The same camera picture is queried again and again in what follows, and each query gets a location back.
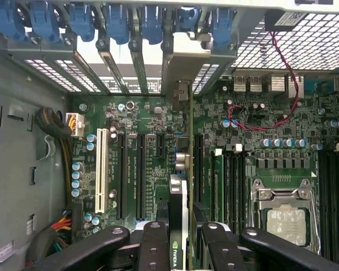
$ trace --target blue plastic clip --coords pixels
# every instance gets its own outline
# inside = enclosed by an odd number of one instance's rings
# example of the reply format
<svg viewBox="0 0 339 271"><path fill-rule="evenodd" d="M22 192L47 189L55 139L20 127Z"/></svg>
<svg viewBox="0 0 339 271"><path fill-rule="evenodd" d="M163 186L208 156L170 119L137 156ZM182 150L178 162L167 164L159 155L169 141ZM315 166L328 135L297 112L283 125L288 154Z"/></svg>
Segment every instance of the blue plastic clip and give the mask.
<svg viewBox="0 0 339 271"><path fill-rule="evenodd" d="M107 5L105 14L107 35L118 45L129 42L127 9L120 4Z"/></svg>
<svg viewBox="0 0 339 271"><path fill-rule="evenodd" d="M60 40L59 22L51 3L33 1L30 3L30 19L35 33L51 43Z"/></svg>
<svg viewBox="0 0 339 271"><path fill-rule="evenodd" d="M143 7L141 24L142 36L148 40L149 44L159 44L162 41L162 9L160 7L154 5Z"/></svg>
<svg viewBox="0 0 339 271"><path fill-rule="evenodd" d="M25 40L25 28L15 0L0 0L0 33L16 41Z"/></svg>
<svg viewBox="0 0 339 271"><path fill-rule="evenodd" d="M199 19L199 11L196 8L179 8L176 16L176 32L194 32Z"/></svg>
<svg viewBox="0 0 339 271"><path fill-rule="evenodd" d="M92 8L84 3L73 3L69 9L70 27L83 41L94 39Z"/></svg>
<svg viewBox="0 0 339 271"><path fill-rule="evenodd" d="M233 11L230 8L212 10L211 33L214 38L214 48L227 50L231 43Z"/></svg>

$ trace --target green circuit board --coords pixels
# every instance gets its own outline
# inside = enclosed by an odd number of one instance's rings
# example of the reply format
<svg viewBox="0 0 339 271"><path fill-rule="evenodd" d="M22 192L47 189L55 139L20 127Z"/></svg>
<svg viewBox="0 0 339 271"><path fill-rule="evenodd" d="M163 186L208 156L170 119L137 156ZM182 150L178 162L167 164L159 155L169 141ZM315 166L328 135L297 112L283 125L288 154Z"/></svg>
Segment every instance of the green circuit board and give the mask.
<svg viewBox="0 0 339 271"><path fill-rule="evenodd" d="M290 101L264 97L261 94L234 94L218 93L206 97L194 98L193 133L195 141L200 142L201 168L196 171L194 159L194 187L195 201L201 201L209 208L208 219L226 222L235 225L242 216L243 226L248 225L250 188L253 180L261 178L266 187L298 187L306 178L311 181L315 194L317 216L318 200L318 162L316 151L311 149L312 144L324 143L328 138L339 139L339 128L324 125L329 119L339 119L339 93L327 96L316 94L305 95L290 121L277 129L268 131L251 131L240 128L224 128L223 121L227 119L227 100L233 104L240 104L245 108L233 115L234 118L248 126L269 127L277 121L278 116L289 113ZM134 103L134 108L119 110L119 107L128 102ZM253 103L264 103L264 110L253 112ZM85 112L79 110L80 105L86 105ZM169 195L168 175L174 171L175 138L187 130L188 114L172 112L171 106L165 97L76 97L72 103L73 112L85 117L85 136L95 134L97 128L116 126L118 134L127 136L126 148L126 192L125 212L119 219L118 202L109 199L108 211L101 214L101 227L109 225L123 225L134 229L136 223L142 220L155 220L157 204L167 200ZM114 123L108 122L106 113L113 114ZM145 210L144 216L138 218L137 211L137 136L144 135L146 144L145 154ZM157 135L163 135L164 155L158 156ZM263 147L263 139L305 139L303 148ZM74 139L73 161L81 161L85 165L83 173L83 194L73 199L83 203L84 213L92 211L88 208L88 201L95 195L95 150L86 149L86 139ZM242 154L233 156L235 144L242 144ZM109 177L108 188L120 189L118 174L117 142L109 143ZM222 149L219 156L214 156L216 149ZM231 207L233 197L236 202ZM242 226L236 226L235 232ZM83 236L90 235L91 229L84 231Z"/></svg>

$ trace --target white pci slot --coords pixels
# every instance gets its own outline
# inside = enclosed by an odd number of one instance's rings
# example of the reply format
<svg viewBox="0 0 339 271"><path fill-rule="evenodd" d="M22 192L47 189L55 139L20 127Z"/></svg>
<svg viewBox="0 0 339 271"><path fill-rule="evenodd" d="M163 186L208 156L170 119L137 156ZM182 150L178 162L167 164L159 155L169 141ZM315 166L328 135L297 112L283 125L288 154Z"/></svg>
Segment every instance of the white pci slot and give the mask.
<svg viewBox="0 0 339 271"><path fill-rule="evenodd" d="M95 167L95 212L108 209L108 129L97 129L97 159Z"/></svg>

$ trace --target motherboard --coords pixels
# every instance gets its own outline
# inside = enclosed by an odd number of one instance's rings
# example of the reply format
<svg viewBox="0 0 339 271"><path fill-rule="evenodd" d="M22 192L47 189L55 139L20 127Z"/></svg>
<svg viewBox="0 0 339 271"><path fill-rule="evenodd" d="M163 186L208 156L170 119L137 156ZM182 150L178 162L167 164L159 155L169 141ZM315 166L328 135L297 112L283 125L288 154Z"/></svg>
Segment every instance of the motherboard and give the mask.
<svg viewBox="0 0 339 271"><path fill-rule="evenodd" d="M72 200L83 215L77 237L156 220L169 200L170 174L185 175L176 153L192 140L193 204L201 203L208 221L234 233L266 229L324 254L321 225L332 205L321 184L326 162L319 160L329 159L325 151L339 159L339 92L306 85L291 118L276 129L291 99L220 88L189 103L193 112L172 110L165 97L74 98L73 112L85 119L84 136L73 139Z"/></svg>

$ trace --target white label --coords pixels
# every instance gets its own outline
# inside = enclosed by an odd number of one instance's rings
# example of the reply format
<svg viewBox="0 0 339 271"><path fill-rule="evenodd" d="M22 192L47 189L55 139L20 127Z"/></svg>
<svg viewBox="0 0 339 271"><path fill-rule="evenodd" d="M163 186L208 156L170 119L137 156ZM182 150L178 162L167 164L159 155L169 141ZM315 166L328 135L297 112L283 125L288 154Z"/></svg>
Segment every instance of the white label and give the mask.
<svg viewBox="0 0 339 271"><path fill-rule="evenodd" d="M27 235L30 235L33 233L33 224L34 221L32 219L28 220L27 222Z"/></svg>
<svg viewBox="0 0 339 271"><path fill-rule="evenodd" d="M286 12L283 16L277 21L275 26L285 26L285 27L293 27L297 25L304 17L306 13L301 12Z"/></svg>
<svg viewBox="0 0 339 271"><path fill-rule="evenodd" d="M6 246L0 248L0 263L4 262L12 255L13 249L14 249L14 240L11 241Z"/></svg>

